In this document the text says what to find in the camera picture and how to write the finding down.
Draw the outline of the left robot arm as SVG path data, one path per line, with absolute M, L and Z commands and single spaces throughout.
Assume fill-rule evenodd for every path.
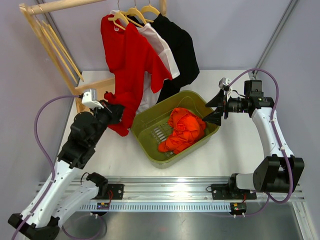
M 90 111 L 78 113 L 70 134 L 53 163 L 51 174 L 29 206 L 12 214 L 8 223 L 30 240 L 54 240 L 64 223 L 86 202 L 108 194 L 108 180 L 93 172 L 72 194 L 62 200 L 70 183 L 95 153 L 103 133 L 121 121 L 124 106 L 100 100 Z

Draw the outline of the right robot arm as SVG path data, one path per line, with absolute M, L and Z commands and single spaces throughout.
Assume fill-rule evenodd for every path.
M 205 106 L 215 110 L 205 116 L 206 123 L 220 126 L 230 113 L 247 113 L 253 121 L 263 148 L 264 159 L 253 173 L 234 173 L 227 184 L 212 184 L 215 200 L 232 200 L 247 197 L 256 199 L 256 193 L 282 193 L 290 196 L 299 182 L 305 167 L 301 157 L 294 156 L 280 129 L 275 102 L 265 97 L 262 81 L 247 80 L 244 94 L 232 98 L 234 91 L 230 79 L 219 81 L 220 91 Z

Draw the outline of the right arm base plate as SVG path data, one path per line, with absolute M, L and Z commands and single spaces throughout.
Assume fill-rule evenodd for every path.
M 257 194 L 250 190 L 230 187 L 228 184 L 211 184 L 205 188 L 213 200 L 256 200 Z

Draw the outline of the orange t shirt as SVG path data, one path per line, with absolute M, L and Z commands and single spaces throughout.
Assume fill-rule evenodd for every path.
M 172 128 L 172 134 L 158 145 L 158 151 L 176 155 L 198 142 L 207 127 L 200 117 L 183 107 L 173 109 L 167 124 Z

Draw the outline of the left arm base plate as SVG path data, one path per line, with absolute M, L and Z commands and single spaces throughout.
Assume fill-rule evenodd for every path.
M 108 183 L 106 186 L 99 190 L 97 195 L 98 200 L 122 200 L 124 196 L 124 184 Z

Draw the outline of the red t shirt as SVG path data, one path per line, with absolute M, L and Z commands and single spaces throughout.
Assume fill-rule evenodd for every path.
M 141 96 L 145 72 L 151 74 L 152 92 L 158 92 L 165 80 L 172 79 L 171 73 L 134 24 L 129 23 L 124 29 L 118 28 L 120 22 L 113 23 L 109 20 L 112 17 L 109 14 L 101 19 L 100 32 L 107 66 L 115 75 L 115 94 Z
M 135 75 L 131 73 L 117 73 L 115 75 L 114 93 L 106 92 L 104 99 L 111 105 L 123 107 L 122 116 L 119 123 L 109 126 L 122 137 L 129 134 L 132 127 L 136 111 L 141 103 L 144 91 L 144 74 Z

